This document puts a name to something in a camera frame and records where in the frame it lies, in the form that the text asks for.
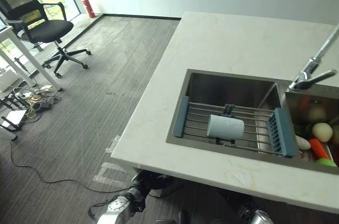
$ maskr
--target countertop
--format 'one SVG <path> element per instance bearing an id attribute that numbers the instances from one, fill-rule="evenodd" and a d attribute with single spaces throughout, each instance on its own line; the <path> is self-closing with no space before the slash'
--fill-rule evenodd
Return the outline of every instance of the countertop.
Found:
<path id="1" fill-rule="evenodd" d="M 186 12 L 115 151 L 128 172 L 147 169 L 339 213 L 339 176 L 166 143 L 187 69 L 292 80 L 333 25 Z M 339 40 L 315 75 L 339 69 Z M 321 82 L 339 87 L 339 75 Z"/>

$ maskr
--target chair backrest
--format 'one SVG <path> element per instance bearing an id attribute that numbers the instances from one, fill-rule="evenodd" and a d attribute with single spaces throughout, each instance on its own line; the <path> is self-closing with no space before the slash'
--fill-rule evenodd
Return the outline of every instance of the chair backrest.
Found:
<path id="1" fill-rule="evenodd" d="M 26 25 L 48 20 L 38 0 L 0 0 L 0 11 L 8 20 L 22 20 Z M 12 26 L 16 33 L 21 30 L 17 24 Z"/>

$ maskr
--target table leg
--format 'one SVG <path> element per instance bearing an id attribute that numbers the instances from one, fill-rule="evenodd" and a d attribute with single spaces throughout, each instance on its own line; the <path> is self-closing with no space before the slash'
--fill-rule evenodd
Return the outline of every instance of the table leg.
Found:
<path id="1" fill-rule="evenodd" d="M 55 87 L 57 91 L 61 90 L 61 86 L 45 71 L 45 69 L 38 63 L 38 61 L 31 55 L 24 44 L 15 36 L 12 31 L 8 32 L 8 37 L 16 45 L 16 47 L 23 53 L 24 56 L 33 64 L 33 66 L 40 72 L 47 81 Z"/>

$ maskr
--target faucet handle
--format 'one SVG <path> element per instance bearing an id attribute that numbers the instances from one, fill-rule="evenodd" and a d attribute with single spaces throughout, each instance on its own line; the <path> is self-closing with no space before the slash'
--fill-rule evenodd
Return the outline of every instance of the faucet handle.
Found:
<path id="1" fill-rule="evenodd" d="M 298 82 L 299 89 L 306 90 L 310 88 L 313 84 L 323 81 L 329 77 L 332 77 L 335 74 L 337 74 L 337 71 L 335 69 L 330 69 L 324 73 L 319 74 L 318 76 L 315 76 L 305 81 L 300 81 Z"/>

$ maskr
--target carrot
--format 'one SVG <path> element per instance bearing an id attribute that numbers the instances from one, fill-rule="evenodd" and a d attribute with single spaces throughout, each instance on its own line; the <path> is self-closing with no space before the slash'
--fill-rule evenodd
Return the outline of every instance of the carrot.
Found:
<path id="1" fill-rule="evenodd" d="M 325 151 L 322 143 L 316 139 L 316 138 L 311 138 L 309 140 L 309 143 L 311 144 L 311 149 L 314 152 L 314 154 L 318 157 L 318 158 L 326 158 L 329 159 L 329 156 L 327 154 L 327 152 Z"/>

